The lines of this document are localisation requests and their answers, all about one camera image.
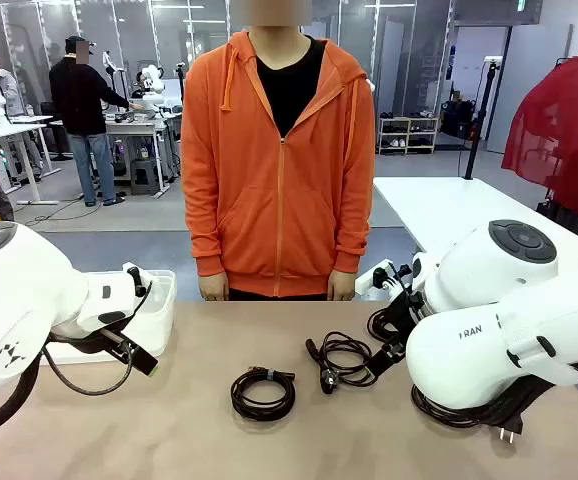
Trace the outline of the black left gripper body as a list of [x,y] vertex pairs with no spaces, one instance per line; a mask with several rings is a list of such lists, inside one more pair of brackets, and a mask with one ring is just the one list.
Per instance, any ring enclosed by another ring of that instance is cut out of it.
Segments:
[[92,332],[84,338],[71,338],[52,333],[51,341],[69,344],[85,354],[94,354],[102,351],[125,354],[130,350],[128,341],[119,332],[108,328]]

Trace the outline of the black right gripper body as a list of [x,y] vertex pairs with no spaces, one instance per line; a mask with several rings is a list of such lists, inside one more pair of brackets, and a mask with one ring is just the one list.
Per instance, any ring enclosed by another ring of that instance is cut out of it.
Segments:
[[410,333],[423,318],[425,303],[420,292],[403,290],[387,308],[387,322],[398,333]]

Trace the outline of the person's left hand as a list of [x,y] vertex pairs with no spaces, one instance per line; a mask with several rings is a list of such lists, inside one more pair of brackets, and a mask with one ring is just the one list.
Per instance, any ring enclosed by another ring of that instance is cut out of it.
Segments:
[[355,296],[355,273],[333,270],[328,278],[328,301],[351,301]]

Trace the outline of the person's right hand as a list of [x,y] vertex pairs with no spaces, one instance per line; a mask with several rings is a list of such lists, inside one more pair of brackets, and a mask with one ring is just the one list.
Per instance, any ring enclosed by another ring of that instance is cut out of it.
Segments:
[[205,301],[227,301],[229,299],[229,281],[225,272],[199,277],[199,289]]

